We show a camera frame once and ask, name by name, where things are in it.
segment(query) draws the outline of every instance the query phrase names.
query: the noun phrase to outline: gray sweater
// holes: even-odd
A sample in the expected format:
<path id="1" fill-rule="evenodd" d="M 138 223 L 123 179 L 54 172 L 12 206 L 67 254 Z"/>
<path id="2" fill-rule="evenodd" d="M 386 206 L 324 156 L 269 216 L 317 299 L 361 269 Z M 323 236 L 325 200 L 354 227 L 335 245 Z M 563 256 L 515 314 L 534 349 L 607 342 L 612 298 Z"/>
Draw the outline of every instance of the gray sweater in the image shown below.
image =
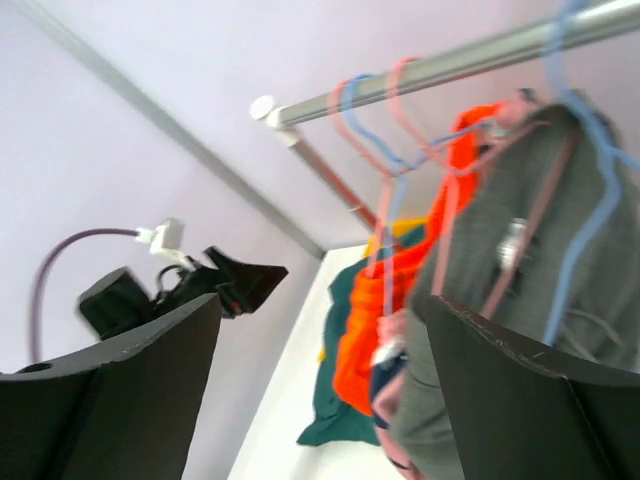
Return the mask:
<path id="1" fill-rule="evenodd" d="M 480 311 L 495 281 L 496 249 L 509 224 L 528 216 L 563 140 L 580 128 L 561 105 L 539 110 L 527 119 L 532 120 L 547 120 L 552 126 L 534 130 L 501 154 L 487 183 L 456 221 L 443 296 L 474 311 Z M 555 347 L 630 370 L 640 336 L 640 227 L 635 188 L 617 168 L 622 199 L 574 269 L 570 309 Z M 537 241 L 520 265 L 518 284 L 502 298 L 493 321 L 542 339 L 564 253 L 604 189 L 596 150 L 584 133 L 537 229 Z M 424 324 L 434 314 L 425 299 L 436 256 L 432 252 L 425 262 L 410 299 L 409 362 L 391 433 L 426 476 L 456 480 L 464 476 Z"/>

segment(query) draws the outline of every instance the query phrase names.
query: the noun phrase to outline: plastic hanger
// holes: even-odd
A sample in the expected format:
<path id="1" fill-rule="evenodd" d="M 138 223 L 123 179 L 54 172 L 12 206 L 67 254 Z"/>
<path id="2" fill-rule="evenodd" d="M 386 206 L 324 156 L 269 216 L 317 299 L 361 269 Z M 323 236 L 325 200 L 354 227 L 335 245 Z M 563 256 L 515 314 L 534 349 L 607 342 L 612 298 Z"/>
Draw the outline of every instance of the plastic hanger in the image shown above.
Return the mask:
<path id="1" fill-rule="evenodd" d="M 447 198 L 445 204 L 445 212 L 443 219 L 443 228 L 442 235 L 440 239 L 440 247 L 438 248 L 438 256 L 436 258 L 436 268 L 434 272 L 433 283 L 431 286 L 431 294 L 432 295 L 442 295 L 442 290 L 444 288 L 444 280 L 447 271 L 447 264 L 449 259 L 449 251 L 451 248 L 451 240 L 453 236 L 453 225 L 455 222 L 456 211 L 459 200 L 459 192 L 460 188 L 458 185 L 457 177 L 468 175 L 469 173 L 483 169 L 485 166 L 489 164 L 500 152 L 502 152 L 507 146 L 513 144 L 518 139 L 522 138 L 522 136 L 526 135 L 532 128 L 536 128 L 537 124 L 531 125 L 529 128 L 522 129 L 520 132 L 516 132 L 510 136 L 508 140 L 503 141 L 502 143 L 496 144 L 489 152 L 482 155 L 471 165 L 466 168 L 459 169 L 452 165 L 450 165 L 446 158 L 444 157 L 444 150 L 442 148 L 438 148 L 439 145 L 444 145 L 446 142 L 451 140 L 455 140 L 467 133 L 484 128 L 490 119 L 485 120 L 483 122 L 479 122 L 476 125 L 472 125 L 469 128 L 461 130 L 451 135 L 446 135 L 439 139 L 436 139 L 432 143 L 430 143 L 427 138 L 422 135 L 420 129 L 415 127 L 413 123 L 409 120 L 408 116 L 405 114 L 404 109 L 402 108 L 402 104 L 400 103 L 400 97 L 398 96 L 398 85 L 400 83 L 400 78 L 402 76 L 402 71 L 406 64 L 420 60 L 420 57 L 406 57 L 397 62 L 391 70 L 389 75 L 389 85 L 388 85 L 388 98 L 389 98 L 389 106 L 391 108 L 391 113 L 398 121 L 400 126 L 404 128 L 404 130 L 413 137 L 413 139 L 418 143 L 420 148 L 425 153 L 424 158 L 432 158 L 434 161 L 438 163 L 445 170 L 445 182 L 447 184 Z"/>
<path id="2" fill-rule="evenodd" d="M 547 80 L 554 94 L 578 117 L 589 135 L 589 139 L 596 146 L 598 151 L 598 170 L 606 188 L 593 213 L 580 227 L 569 244 L 569 248 L 562 260 L 558 275 L 558 285 L 543 338 L 543 342 L 547 345 L 553 345 L 557 339 L 562 317 L 568 307 L 569 287 L 578 259 L 620 202 L 621 187 L 614 169 L 615 161 L 620 160 L 630 168 L 640 169 L 640 164 L 636 160 L 613 145 L 606 127 L 591 108 L 569 89 L 565 79 L 562 58 L 563 39 L 571 27 L 573 17 L 585 7 L 585 4 L 584 0 L 568 0 L 560 9 L 555 24 L 551 29 L 549 40 L 544 48 L 543 64 Z"/>
<path id="3" fill-rule="evenodd" d="M 375 232 L 373 237 L 373 245 L 371 249 L 371 254 L 369 256 L 369 260 L 367 263 L 366 274 L 367 276 L 371 276 L 373 274 L 374 264 L 377 258 L 377 253 L 382 244 L 383 238 L 383 229 L 386 224 L 387 210 L 388 205 L 390 203 L 391 195 L 393 192 L 393 176 L 394 173 L 385 167 L 378 159 L 364 146 L 360 140 L 358 140 L 347 128 L 344 123 L 342 116 L 339 115 L 339 106 L 341 105 L 341 96 L 345 86 L 349 83 L 349 80 L 345 80 L 340 82 L 334 90 L 329 95 L 329 118 L 331 119 L 336 131 L 345 139 L 347 142 L 351 144 L 353 148 L 360 154 L 362 158 L 364 158 L 369 165 L 371 165 L 375 170 L 377 170 L 382 177 L 382 189 L 380 195 L 380 203 L 378 207 L 378 215 L 376 219 Z M 402 249 L 402 246 L 392 239 L 392 243 L 396 244 L 398 250 Z"/>
<path id="4" fill-rule="evenodd" d="M 381 202 L 380 206 L 380 218 L 383 218 L 382 215 L 385 214 L 384 221 L 385 224 L 381 230 L 381 243 L 383 245 L 384 252 L 384 302 L 383 302 L 383 314 L 385 316 L 390 316 L 393 313 L 393 250 L 391 247 L 391 228 L 398 217 L 398 213 L 400 210 L 400 206 L 406 196 L 408 190 L 408 181 L 405 177 L 405 174 L 411 170 L 414 170 L 418 162 L 415 164 L 410 164 L 406 162 L 404 159 L 396 155 L 396 153 L 389 147 L 389 145 L 382 140 L 379 136 L 365 129 L 360 122 L 357 120 L 355 112 L 353 110 L 353 97 L 355 96 L 356 89 L 358 84 L 373 75 L 371 74 L 362 74 L 354 77 L 347 84 L 345 89 L 345 93 L 343 95 L 342 106 L 345 115 L 345 119 L 353 128 L 353 130 L 362 135 L 363 137 L 370 140 L 378 150 L 383 154 L 383 156 L 387 159 L 390 170 L 388 170 L 388 174 L 385 175 L 386 182 L 388 182 L 388 192 L 390 195 L 385 195 L 383 197 L 383 202 Z M 395 180 L 395 192 L 393 191 L 393 183 Z"/>

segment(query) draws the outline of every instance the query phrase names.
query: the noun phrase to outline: clothes rail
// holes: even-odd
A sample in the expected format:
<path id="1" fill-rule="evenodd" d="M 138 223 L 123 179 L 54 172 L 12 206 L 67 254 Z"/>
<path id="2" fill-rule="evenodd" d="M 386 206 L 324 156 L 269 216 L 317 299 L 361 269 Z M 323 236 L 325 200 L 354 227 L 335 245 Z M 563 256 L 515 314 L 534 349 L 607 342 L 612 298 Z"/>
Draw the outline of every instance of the clothes rail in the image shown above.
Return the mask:
<path id="1" fill-rule="evenodd" d="M 549 21 L 538 22 L 407 64 L 398 94 L 416 92 L 540 57 L 550 28 Z M 563 46 L 565 49 L 574 48 L 639 28 L 640 0 L 613 0 L 580 12 L 574 19 Z M 383 73 L 362 81 L 354 96 L 353 106 L 384 100 L 387 75 Z M 373 229 L 375 214 L 295 128 L 300 123 L 327 116 L 327 105 L 328 94 L 285 107 L 277 107 L 272 97 L 265 96 L 254 102 L 251 115 L 256 120 L 263 120 L 274 130 L 284 145 L 314 170 L 366 226 Z"/>

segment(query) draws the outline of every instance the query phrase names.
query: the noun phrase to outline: white shelf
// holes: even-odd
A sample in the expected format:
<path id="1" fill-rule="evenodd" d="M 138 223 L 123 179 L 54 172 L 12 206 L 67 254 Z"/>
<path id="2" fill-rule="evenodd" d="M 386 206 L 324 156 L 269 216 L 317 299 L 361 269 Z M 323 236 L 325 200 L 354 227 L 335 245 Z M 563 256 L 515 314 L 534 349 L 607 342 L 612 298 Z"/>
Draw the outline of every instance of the white shelf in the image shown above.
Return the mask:
<path id="1" fill-rule="evenodd" d="M 330 251 L 313 282 L 289 341 L 236 458 L 229 480 L 337 480 L 401 478 L 379 447 L 332 442 L 302 447 L 296 439 L 313 420 L 311 405 L 331 307 L 328 287 L 364 247 Z"/>

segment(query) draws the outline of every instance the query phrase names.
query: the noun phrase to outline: orange shirt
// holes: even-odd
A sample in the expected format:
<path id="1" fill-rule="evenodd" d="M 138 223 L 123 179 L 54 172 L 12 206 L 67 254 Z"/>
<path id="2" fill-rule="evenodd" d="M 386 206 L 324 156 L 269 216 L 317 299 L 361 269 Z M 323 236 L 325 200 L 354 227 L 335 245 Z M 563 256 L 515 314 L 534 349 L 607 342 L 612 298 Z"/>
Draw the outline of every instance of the orange shirt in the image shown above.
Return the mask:
<path id="1" fill-rule="evenodd" d="M 470 127 L 496 113 L 499 105 L 479 106 L 460 115 L 455 131 Z M 457 168 L 464 168 L 476 159 L 476 132 L 469 132 L 451 143 L 449 162 Z M 459 213 L 473 198 L 479 184 L 479 173 L 472 172 L 457 177 L 459 185 Z M 446 182 L 443 182 L 438 196 L 427 218 L 425 239 L 422 243 L 396 253 L 393 257 L 393 311 L 404 306 L 405 297 L 413 287 L 417 273 L 427 254 L 440 237 L 447 198 Z M 355 279 L 351 293 L 351 314 L 347 321 L 347 332 L 340 339 L 336 373 L 333 388 L 346 403 L 360 412 L 371 415 L 369 382 L 371 378 L 371 357 L 378 346 L 377 325 L 382 316 L 384 301 L 384 262 L 375 264 L 371 277 L 362 270 Z"/>

